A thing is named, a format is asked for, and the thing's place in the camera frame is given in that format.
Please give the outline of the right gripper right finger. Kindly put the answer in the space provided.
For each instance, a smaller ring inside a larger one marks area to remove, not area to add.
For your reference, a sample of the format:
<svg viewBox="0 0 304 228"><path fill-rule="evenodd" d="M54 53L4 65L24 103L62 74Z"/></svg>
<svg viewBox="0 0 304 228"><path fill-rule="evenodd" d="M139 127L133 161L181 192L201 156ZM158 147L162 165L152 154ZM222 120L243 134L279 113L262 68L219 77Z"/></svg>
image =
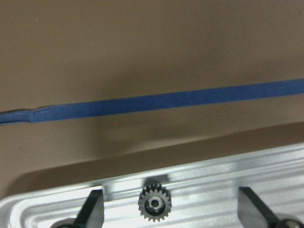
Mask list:
<svg viewBox="0 0 304 228"><path fill-rule="evenodd" d="M238 219L244 228L285 227L285 221L280 220L250 187L238 188Z"/></svg>

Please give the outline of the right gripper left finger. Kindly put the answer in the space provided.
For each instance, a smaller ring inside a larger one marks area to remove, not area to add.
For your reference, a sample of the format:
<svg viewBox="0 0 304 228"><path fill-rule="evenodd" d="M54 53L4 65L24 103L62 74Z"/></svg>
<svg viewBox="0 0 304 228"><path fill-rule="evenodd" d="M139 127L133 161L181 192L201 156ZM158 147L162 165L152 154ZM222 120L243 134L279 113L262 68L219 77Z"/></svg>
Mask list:
<svg viewBox="0 0 304 228"><path fill-rule="evenodd" d="M74 227L102 228L104 212L103 190L92 190L74 221Z"/></svg>

